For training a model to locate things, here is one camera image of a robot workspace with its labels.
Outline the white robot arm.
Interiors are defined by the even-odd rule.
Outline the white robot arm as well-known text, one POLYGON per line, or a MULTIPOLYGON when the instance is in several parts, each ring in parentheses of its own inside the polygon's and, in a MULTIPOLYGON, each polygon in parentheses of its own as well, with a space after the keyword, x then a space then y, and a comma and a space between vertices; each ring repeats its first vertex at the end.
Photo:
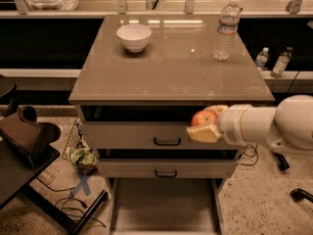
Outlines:
POLYGON ((313 156, 313 97, 295 95, 277 107, 215 105, 197 112, 186 128, 197 142, 232 146, 256 143, 288 156, 313 156))

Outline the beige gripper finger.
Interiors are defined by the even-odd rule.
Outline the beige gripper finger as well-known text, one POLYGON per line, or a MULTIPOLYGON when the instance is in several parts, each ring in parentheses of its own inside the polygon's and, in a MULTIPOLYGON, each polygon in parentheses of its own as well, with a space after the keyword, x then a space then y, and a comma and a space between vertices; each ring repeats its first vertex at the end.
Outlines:
POLYGON ((227 109, 227 105, 212 105, 205 108, 206 111, 214 112, 217 116, 220 116, 227 109))
POLYGON ((214 124, 189 126, 187 133, 192 140, 202 143, 216 143, 222 136, 214 124))

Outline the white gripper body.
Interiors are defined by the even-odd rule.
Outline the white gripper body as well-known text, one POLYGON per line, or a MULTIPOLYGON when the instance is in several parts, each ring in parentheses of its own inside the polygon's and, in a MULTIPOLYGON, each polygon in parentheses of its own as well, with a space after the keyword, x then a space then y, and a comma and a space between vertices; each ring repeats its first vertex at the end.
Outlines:
POLYGON ((246 147, 241 132, 241 120, 244 113, 251 108, 249 104, 237 104, 228 107, 217 118, 218 129, 226 143, 233 146, 246 147))

